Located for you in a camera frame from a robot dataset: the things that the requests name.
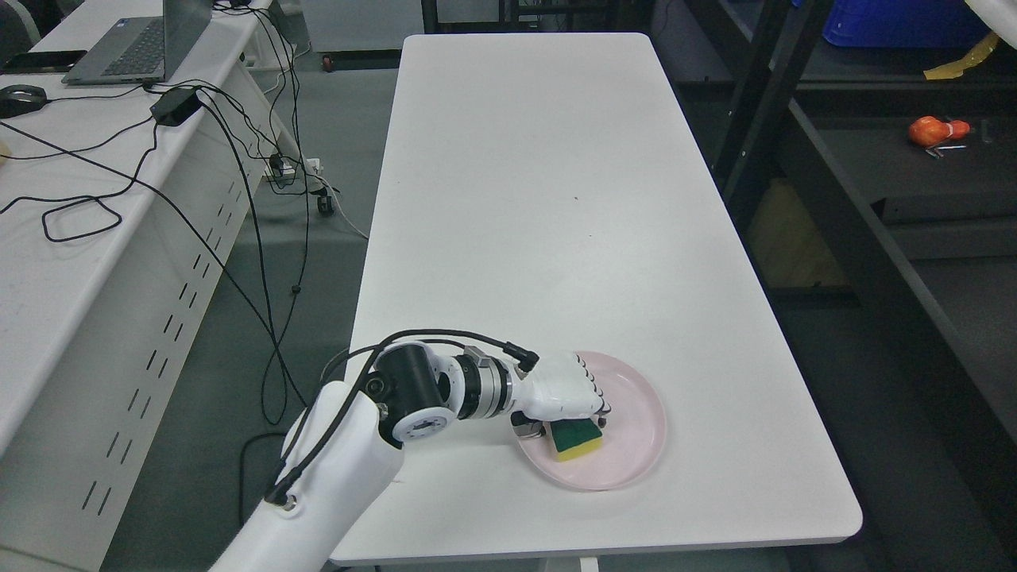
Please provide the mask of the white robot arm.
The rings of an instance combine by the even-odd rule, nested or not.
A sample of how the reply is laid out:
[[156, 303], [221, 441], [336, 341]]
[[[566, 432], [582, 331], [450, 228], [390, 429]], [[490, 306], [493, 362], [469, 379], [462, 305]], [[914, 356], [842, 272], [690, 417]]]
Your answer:
[[328, 421], [315, 409], [306, 410], [280, 460], [286, 472], [270, 485], [264, 500], [211, 566], [213, 571], [319, 571], [326, 564], [402, 467], [403, 450], [379, 435], [379, 410], [361, 388], [381, 352], [414, 334], [446, 334], [493, 345], [515, 358], [523, 371], [534, 369], [539, 360], [530, 349], [471, 330], [424, 328], [388, 334]]

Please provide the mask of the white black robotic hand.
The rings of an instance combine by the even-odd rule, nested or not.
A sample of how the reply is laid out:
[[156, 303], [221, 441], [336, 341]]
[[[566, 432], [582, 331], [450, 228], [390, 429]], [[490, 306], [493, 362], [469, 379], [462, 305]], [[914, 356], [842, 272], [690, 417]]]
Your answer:
[[511, 371], [512, 428], [520, 439], [542, 434], [542, 423], [587, 419], [604, 428], [613, 411], [580, 354], [541, 356], [529, 373]]

